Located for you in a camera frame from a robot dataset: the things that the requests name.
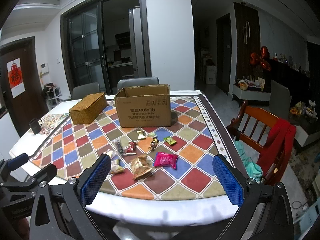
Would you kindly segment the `white snack packet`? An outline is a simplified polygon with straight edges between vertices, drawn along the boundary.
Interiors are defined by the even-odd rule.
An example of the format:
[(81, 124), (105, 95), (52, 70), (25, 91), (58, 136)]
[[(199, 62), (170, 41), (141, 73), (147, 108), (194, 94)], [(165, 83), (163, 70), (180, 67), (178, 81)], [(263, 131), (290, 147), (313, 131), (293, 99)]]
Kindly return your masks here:
[(118, 174), (124, 171), (124, 168), (120, 166), (119, 155), (116, 151), (108, 149), (104, 154), (108, 155), (111, 159), (111, 169), (109, 174)]

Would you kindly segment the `dark fruit leather bar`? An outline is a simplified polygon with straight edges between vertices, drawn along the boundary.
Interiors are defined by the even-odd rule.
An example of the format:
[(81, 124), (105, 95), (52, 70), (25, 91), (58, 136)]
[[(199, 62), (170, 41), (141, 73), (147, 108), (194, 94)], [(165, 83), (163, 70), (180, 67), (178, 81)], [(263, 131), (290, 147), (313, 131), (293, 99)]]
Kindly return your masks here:
[(115, 139), (114, 140), (114, 145), (116, 147), (116, 150), (118, 152), (119, 155), (124, 155), (125, 154), (125, 151), (121, 145), (121, 140), (119, 138)]

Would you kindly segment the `fortune biscuits brown packet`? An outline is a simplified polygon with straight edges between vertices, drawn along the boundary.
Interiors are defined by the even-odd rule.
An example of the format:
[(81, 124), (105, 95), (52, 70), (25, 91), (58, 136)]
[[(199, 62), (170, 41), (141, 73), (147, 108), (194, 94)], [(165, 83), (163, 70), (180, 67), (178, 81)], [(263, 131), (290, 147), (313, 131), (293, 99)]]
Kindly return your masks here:
[(148, 164), (148, 155), (146, 153), (139, 155), (131, 162), (133, 179), (136, 180), (152, 171), (152, 166)]

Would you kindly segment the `teal cloth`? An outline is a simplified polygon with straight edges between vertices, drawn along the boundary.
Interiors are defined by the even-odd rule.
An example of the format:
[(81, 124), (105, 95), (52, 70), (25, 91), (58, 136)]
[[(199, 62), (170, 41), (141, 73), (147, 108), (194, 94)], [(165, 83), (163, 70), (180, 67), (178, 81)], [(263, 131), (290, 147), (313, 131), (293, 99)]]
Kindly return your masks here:
[(262, 168), (246, 154), (244, 145), (241, 141), (236, 140), (234, 144), (249, 178), (253, 178), (259, 184), (263, 176)]

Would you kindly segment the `red candy packet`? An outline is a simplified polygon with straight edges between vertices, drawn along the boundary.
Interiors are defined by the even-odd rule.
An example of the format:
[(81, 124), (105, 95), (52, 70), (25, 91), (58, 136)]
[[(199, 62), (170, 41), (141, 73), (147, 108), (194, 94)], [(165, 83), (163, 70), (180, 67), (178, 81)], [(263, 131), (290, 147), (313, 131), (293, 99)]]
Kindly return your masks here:
[(136, 154), (136, 142), (130, 141), (128, 142), (129, 146), (126, 150), (126, 155), (135, 155)]

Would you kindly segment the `floral placemat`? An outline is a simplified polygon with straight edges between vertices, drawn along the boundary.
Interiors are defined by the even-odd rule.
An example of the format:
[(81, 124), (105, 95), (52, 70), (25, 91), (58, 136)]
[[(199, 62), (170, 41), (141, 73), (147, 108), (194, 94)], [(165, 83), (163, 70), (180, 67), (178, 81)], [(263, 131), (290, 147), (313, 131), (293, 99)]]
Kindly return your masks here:
[(62, 122), (64, 122), (69, 117), (69, 114), (47, 114), (37, 122), (40, 125), (41, 135), (50, 135), (54, 129), (56, 129)]

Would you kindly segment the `gold candy packet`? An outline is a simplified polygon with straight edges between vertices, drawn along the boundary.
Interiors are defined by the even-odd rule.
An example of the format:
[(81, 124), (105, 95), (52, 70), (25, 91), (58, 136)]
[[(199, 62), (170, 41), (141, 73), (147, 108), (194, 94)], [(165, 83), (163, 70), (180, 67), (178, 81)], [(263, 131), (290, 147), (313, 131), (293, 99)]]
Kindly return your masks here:
[(143, 130), (138, 130), (137, 134), (138, 134), (138, 140), (146, 139), (146, 135), (145, 135), (145, 132)]

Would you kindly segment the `red wooden chair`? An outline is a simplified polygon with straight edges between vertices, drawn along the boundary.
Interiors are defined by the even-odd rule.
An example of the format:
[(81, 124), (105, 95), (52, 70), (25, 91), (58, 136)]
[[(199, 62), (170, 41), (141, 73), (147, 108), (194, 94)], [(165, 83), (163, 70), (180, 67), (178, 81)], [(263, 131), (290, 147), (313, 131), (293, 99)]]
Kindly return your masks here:
[[(260, 153), (263, 148), (270, 129), (275, 125), (279, 117), (271, 112), (260, 108), (248, 105), (244, 101), (239, 114), (231, 120), (227, 126), (227, 131), (235, 140), (240, 140), (247, 146)], [(280, 168), (283, 168), (284, 154), (279, 154), (267, 172), (266, 178), (262, 176), (261, 182), (266, 185), (276, 185), (280, 182), (283, 175), (277, 173)]]

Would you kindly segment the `brown twisted candy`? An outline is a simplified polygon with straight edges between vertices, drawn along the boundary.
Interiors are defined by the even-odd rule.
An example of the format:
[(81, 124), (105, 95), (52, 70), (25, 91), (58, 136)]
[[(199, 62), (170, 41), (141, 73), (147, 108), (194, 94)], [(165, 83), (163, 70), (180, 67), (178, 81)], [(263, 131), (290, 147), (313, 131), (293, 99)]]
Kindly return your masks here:
[(149, 150), (153, 151), (157, 147), (158, 143), (159, 140), (156, 137), (154, 137), (150, 142)]

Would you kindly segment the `woven wicker basket box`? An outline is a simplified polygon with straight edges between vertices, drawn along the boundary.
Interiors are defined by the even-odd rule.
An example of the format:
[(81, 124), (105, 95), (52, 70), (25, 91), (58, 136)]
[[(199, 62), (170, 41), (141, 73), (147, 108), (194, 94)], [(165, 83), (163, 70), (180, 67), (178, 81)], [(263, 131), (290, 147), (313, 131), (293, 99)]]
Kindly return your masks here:
[(105, 93), (89, 94), (69, 110), (72, 123), (91, 124), (106, 106)]

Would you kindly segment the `white shoe rack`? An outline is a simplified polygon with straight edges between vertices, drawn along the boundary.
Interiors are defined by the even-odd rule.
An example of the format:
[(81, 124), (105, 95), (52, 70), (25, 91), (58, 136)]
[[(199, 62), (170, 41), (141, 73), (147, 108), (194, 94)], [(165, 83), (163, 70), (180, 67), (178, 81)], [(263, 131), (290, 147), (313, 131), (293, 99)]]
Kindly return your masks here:
[(61, 96), (60, 88), (54, 85), (53, 83), (45, 84), (41, 95), (45, 100), (49, 110), (56, 107), (62, 101), (60, 99), (60, 96)]

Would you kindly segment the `brown cardboard box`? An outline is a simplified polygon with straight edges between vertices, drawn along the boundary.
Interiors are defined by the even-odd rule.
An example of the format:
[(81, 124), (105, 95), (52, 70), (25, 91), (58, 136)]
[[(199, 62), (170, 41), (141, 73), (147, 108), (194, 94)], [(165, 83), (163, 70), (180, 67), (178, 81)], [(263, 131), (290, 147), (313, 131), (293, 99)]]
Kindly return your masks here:
[(116, 94), (114, 102), (121, 127), (171, 125), (169, 85), (124, 87)]

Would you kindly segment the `white low side table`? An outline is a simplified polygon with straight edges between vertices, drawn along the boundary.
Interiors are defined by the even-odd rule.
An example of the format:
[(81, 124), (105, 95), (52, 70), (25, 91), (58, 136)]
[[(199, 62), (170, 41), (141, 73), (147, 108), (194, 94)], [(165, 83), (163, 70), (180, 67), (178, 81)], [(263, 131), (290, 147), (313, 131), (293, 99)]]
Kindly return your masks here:
[(240, 105), (247, 101), (254, 105), (268, 105), (271, 93), (261, 92), (257, 90), (242, 90), (238, 85), (233, 85), (232, 100), (237, 101)]

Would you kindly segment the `grey chair at right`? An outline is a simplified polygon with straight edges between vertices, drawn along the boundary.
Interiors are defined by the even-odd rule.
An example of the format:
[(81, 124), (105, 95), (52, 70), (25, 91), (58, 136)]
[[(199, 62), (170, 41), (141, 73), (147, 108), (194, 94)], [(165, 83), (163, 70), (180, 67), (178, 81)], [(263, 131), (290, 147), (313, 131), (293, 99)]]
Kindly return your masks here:
[(285, 86), (271, 81), (271, 96), (269, 100), (270, 112), (284, 120), (289, 119), (290, 91)]

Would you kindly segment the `grey dining chair right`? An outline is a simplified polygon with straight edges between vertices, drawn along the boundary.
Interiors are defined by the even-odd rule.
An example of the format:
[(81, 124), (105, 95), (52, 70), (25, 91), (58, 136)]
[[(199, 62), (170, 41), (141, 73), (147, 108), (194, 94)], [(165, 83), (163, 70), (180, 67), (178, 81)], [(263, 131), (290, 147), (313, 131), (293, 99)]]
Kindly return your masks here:
[(150, 77), (137, 77), (132, 79), (123, 79), (118, 81), (117, 91), (119, 92), (124, 87), (134, 86), (148, 86), (148, 85), (159, 85), (159, 79), (155, 76)]

